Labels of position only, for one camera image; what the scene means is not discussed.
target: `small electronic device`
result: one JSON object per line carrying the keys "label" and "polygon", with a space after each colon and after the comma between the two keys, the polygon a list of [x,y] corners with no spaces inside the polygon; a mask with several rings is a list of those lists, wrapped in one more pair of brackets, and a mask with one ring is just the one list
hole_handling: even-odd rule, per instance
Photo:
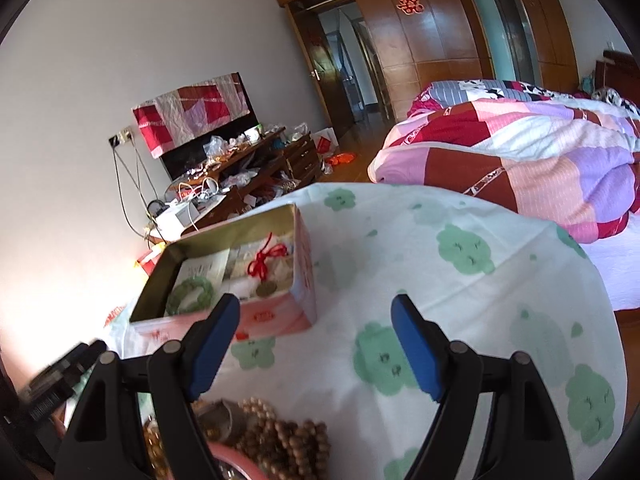
{"label": "small electronic device", "polygon": [[198,210],[191,200],[171,204],[165,211],[156,218],[158,230],[162,236],[177,240],[188,226],[192,225],[198,217]]}
{"label": "small electronic device", "polygon": [[261,129],[262,129],[262,125],[257,124],[253,128],[249,128],[244,132],[244,134],[246,135],[246,138],[249,139],[250,143],[257,144],[258,142],[260,142],[260,139],[262,138],[260,136]]}

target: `power outlet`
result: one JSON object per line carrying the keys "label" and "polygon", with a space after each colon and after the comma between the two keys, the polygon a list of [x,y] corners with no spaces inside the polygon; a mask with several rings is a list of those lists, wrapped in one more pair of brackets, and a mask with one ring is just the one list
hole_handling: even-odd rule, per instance
{"label": "power outlet", "polygon": [[109,137],[109,145],[112,148],[117,148],[121,144],[126,144],[133,139],[133,128],[131,126],[127,126],[120,130],[117,134],[112,137]]}

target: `quilt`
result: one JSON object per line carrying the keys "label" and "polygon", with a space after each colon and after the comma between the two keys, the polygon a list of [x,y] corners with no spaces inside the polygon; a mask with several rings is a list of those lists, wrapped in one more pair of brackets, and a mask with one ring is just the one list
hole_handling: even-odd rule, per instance
{"label": "quilt", "polygon": [[516,101],[532,102],[573,98],[569,94],[553,92],[521,81],[497,79],[436,81],[418,94],[407,113],[407,117],[412,117],[423,111],[433,112],[478,99],[515,99]]}
{"label": "quilt", "polygon": [[591,243],[640,207],[640,121],[605,106],[480,99],[417,114],[390,131],[369,178],[477,196]]}

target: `television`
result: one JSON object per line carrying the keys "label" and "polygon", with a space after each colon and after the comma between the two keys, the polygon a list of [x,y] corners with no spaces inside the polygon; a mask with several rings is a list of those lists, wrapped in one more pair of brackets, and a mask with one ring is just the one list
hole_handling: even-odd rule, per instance
{"label": "television", "polygon": [[207,155],[211,137],[237,137],[258,125],[239,73],[179,88],[133,108],[154,158],[176,180]]}

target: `jade bangle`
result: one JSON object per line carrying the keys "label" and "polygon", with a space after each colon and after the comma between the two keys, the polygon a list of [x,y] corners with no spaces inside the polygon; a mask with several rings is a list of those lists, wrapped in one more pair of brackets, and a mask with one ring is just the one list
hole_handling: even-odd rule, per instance
{"label": "jade bangle", "polygon": [[[181,308],[180,304],[187,294],[199,287],[202,288],[202,292],[198,295],[198,299]],[[202,276],[193,276],[192,278],[187,278],[172,290],[166,300],[166,312],[169,316],[197,312],[210,307],[212,300],[213,286],[211,282]]]}

